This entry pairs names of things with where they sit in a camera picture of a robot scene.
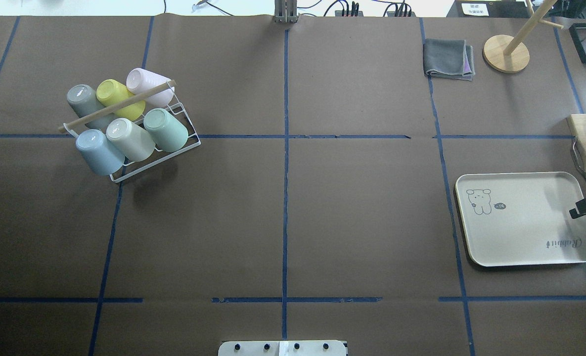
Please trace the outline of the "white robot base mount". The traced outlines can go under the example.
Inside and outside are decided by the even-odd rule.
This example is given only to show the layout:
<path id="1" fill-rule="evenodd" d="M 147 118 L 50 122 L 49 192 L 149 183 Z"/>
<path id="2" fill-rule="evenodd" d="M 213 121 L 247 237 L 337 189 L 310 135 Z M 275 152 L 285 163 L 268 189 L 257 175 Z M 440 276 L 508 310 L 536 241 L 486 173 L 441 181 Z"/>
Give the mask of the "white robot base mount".
<path id="1" fill-rule="evenodd" d="M 219 356 L 347 356 L 340 340 L 273 340 L 223 342 Z"/>

